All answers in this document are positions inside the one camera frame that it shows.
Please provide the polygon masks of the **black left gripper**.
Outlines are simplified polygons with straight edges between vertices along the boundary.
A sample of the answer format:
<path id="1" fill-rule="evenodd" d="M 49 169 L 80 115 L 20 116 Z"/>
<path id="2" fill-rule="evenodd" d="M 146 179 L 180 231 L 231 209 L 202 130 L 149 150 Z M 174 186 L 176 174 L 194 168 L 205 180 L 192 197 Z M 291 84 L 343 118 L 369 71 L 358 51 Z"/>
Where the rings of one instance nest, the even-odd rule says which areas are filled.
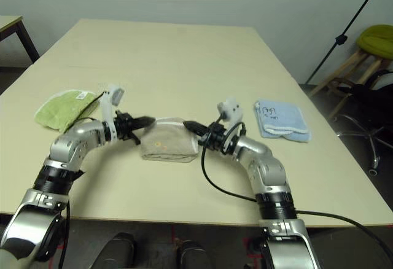
<path id="1" fill-rule="evenodd" d="M 137 146 L 140 145 L 140 139 L 134 134 L 134 131 L 149 127 L 155 121 L 154 117 L 149 116 L 142 116 L 134 119 L 127 112 L 116 112 L 115 114 L 114 125 L 117 139 L 123 141 L 131 139 Z"/>

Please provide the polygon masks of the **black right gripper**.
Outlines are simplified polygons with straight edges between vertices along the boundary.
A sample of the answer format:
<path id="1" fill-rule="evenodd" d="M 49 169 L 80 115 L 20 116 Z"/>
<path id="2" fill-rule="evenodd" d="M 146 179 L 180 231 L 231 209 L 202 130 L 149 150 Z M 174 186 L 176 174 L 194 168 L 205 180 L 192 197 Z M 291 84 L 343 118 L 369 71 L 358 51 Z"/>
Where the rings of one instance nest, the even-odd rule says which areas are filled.
<path id="1" fill-rule="evenodd" d="M 200 137 L 199 146 L 204 146 L 210 150 L 219 151 L 225 136 L 225 127 L 220 123 L 211 123 L 208 127 L 196 121 L 184 121 L 186 129 Z"/>

